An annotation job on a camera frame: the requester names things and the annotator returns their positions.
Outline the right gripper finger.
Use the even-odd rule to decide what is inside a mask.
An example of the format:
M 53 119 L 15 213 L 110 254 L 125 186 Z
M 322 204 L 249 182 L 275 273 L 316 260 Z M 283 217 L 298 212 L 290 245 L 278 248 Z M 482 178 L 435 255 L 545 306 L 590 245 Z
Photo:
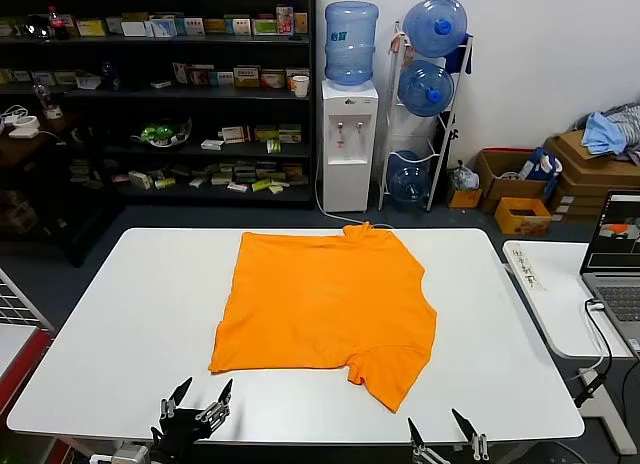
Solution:
M 489 452 L 487 436 L 484 433 L 477 432 L 473 424 L 456 409 L 452 408 L 451 412 L 458 427 L 471 446 L 472 458 L 488 459 Z
M 426 445 L 412 419 L 408 418 L 407 422 L 411 436 L 412 462 L 419 464 L 446 464 L 446 460 L 442 456 Z

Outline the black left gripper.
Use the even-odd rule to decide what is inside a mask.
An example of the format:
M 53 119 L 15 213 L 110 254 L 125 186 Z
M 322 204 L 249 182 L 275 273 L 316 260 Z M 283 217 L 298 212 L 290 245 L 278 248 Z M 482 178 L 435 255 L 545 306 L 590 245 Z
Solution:
M 191 383 L 192 377 L 189 377 L 168 399 L 161 400 L 161 429 L 151 428 L 151 460 L 191 460 L 195 443 L 208 439 L 229 416 L 233 379 L 227 382 L 218 400 L 200 413 L 196 409 L 177 409 Z

